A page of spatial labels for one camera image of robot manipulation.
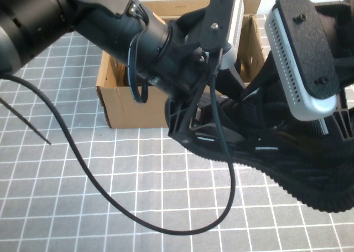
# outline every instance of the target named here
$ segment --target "cardboard box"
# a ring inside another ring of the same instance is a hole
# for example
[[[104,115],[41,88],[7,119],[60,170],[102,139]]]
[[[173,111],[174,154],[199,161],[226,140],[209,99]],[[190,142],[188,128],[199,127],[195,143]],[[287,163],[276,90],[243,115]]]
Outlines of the cardboard box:
[[[257,13],[261,0],[244,0],[244,17],[238,58],[242,62],[241,78],[250,82],[264,64],[263,45],[258,29]],[[148,8],[169,21],[181,15],[209,5],[209,0],[178,0],[145,2]],[[135,103],[130,88],[124,86],[125,68],[106,52],[102,54],[97,78],[97,94],[105,110],[111,128],[157,128],[167,127],[165,102],[167,96],[155,87],[149,87],[146,104]]]

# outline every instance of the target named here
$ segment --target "black plastic mount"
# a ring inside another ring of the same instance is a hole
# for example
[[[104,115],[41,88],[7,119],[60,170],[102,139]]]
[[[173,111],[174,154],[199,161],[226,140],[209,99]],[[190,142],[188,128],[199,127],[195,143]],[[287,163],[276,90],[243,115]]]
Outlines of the black plastic mount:
[[[315,5],[310,0],[277,0],[296,65],[307,92],[317,99],[340,91],[335,60]]]
[[[173,100],[168,98],[165,106],[165,117],[169,127],[169,137],[181,144],[195,141],[195,133],[190,129],[190,122],[195,116],[198,102],[203,95],[208,82],[208,76],[200,78],[199,88],[188,100]]]
[[[354,0],[320,3],[316,10],[324,26],[340,88],[354,84]]]
[[[325,119],[329,135],[324,137],[324,143],[336,145],[354,140],[354,125],[352,116],[354,109],[348,109],[345,90],[338,94],[337,110]]]
[[[182,59],[199,47],[210,53],[226,49],[234,6],[235,0],[210,0],[206,8],[180,17],[175,24],[189,37],[170,53]]]

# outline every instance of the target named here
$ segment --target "grid mat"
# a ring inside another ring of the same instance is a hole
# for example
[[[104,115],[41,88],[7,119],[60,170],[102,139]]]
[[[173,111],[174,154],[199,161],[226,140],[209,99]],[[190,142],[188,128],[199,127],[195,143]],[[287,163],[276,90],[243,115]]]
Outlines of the grid mat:
[[[258,18],[268,54],[265,17]],[[98,181],[128,210],[168,229],[214,221],[227,203],[227,165],[188,153],[166,129],[109,129],[95,92],[100,59],[99,48],[72,33],[17,75],[53,101]],[[117,212],[87,181],[37,97],[6,81],[0,94],[53,143],[45,146],[0,106],[0,251],[354,251],[354,210],[314,211],[237,164],[235,202],[220,226],[193,237],[153,233]],[[354,89],[347,94],[354,104]]]

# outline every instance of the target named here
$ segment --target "screw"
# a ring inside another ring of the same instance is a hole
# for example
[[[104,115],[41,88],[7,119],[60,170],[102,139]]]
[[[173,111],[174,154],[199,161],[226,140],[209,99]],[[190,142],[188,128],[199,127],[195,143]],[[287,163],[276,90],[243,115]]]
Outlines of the screw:
[[[320,82],[320,84],[326,84],[328,82],[328,78],[323,76],[323,77],[320,78],[319,82]]]
[[[158,82],[160,81],[160,78],[158,76],[152,78],[152,79],[149,79],[149,82],[152,84],[152,85],[156,85]]]
[[[137,5],[135,3],[132,3],[130,8],[129,8],[129,13],[132,14],[132,15],[135,15],[136,10],[137,10]]]
[[[296,23],[302,23],[304,21],[306,21],[307,17],[305,14],[301,14],[295,18],[293,18],[293,21],[296,22]]]
[[[213,24],[211,25],[211,28],[212,28],[213,30],[218,30],[218,29],[219,29],[219,25],[218,25],[217,23],[213,23]]]

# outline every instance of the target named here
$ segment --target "black wire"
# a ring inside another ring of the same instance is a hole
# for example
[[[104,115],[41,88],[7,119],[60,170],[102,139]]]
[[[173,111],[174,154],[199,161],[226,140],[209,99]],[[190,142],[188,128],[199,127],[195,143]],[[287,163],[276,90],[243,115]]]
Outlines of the black wire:
[[[148,30],[150,22],[149,16],[141,5],[137,7],[137,16],[145,23],[143,30],[137,34],[130,46],[129,46],[129,58],[128,58],[128,80],[132,91],[133,98],[138,103],[145,104],[149,97],[149,87],[148,82],[145,80],[142,84],[142,93],[139,93],[138,79],[137,79],[137,58],[138,58],[138,45],[142,35]]]
[[[228,215],[228,213],[231,210],[232,207],[232,203],[233,203],[233,199],[235,197],[235,191],[236,191],[236,178],[235,178],[235,170],[233,168],[233,164],[232,162],[229,160],[228,161],[228,167],[229,167],[229,171],[230,171],[230,178],[231,178],[231,189],[230,189],[230,198],[228,200],[226,209],[223,211],[223,213],[220,215],[220,217],[213,222],[212,224],[200,228],[200,229],[196,229],[196,230],[189,230],[189,231],[173,231],[173,230],[168,230],[168,229],[163,229],[160,227],[157,227],[155,225],[152,225],[150,223],[147,223],[141,219],[139,219],[138,217],[134,216],[132,213],[130,213],[128,210],[124,209],[120,204],[118,204],[103,188],[102,186],[98,183],[98,181],[96,180],[95,176],[91,173],[90,169],[88,168],[88,166],[86,165],[82,155],[80,154],[79,149],[77,148],[77,146],[75,145],[75,142],[70,134],[70,131],[67,129],[67,126],[63,120],[63,118],[61,117],[60,113],[58,112],[58,110],[55,108],[55,106],[53,105],[53,103],[48,99],[47,96],[45,96],[45,94],[43,92],[41,92],[38,88],[36,88],[34,85],[32,85],[31,83],[25,81],[22,78],[19,78],[17,76],[12,76],[12,75],[6,75],[6,74],[0,74],[0,79],[4,79],[4,80],[10,80],[16,83],[19,83],[23,86],[25,86],[26,88],[28,88],[29,90],[31,90],[32,92],[34,92],[36,95],[38,95],[38,97],[40,97],[44,103],[46,104],[46,106],[50,109],[50,111],[53,113],[54,117],[56,118],[56,120],[58,121],[61,129],[63,130],[63,133],[72,149],[72,151],[74,152],[79,164],[81,165],[82,169],[84,170],[84,172],[86,173],[88,179],[92,182],[92,184],[96,187],[96,189],[115,207],[117,208],[120,212],[122,212],[125,216],[127,216],[128,218],[132,219],[133,221],[135,221],[136,223],[149,228],[150,230],[156,231],[156,232],[160,232],[162,234],[169,234],[169,235],[196,235],[196,234],[201,234],[201,233],[205,233],[213,228],[215,228],[216,226],[218,226]],[[217,112],[217,103],[216,103],[216,95],[215,95],[215,83],[216,83],[216,78],[212,79],[212,83],[211,83],[211,100],[212,100],[212,107],[213,107],[213,114],[215,117],[215,123],[217,126],[217,129],[219,131],[220,134],[220,140],[221,140],[221,145],[222,148],[225,152],[225,154],[227,155],[228,159],[230,159],[230,153],[228,151],[227,148],[227,143],[226,143],[226,139],[225,139],[225,135],[223,133],[222,130],[222,126],[220,123],[220,118],[218,116],[218,112]]]
[[[49,145],[51,145],[50,141],[47,140],[42,134],[41,132],[39,132],[37,130],[37,128],[35,128],[34,125],[31,124],[30,121],[28,121],[23,115],[21,115],[18,111],[16,111],[13,107],[10,106],[10,104],[8,104],[5,100],[3,100],[2,98],[0,98],[0,104],[2,104],[5,108],[7,108],[10,112],[12,112],[14,115],[16,115],[22,122],[24,122],[30,129],[33,130],[34,133],[36,133],[42,140],[44,140],[46,143],[48,143]]]

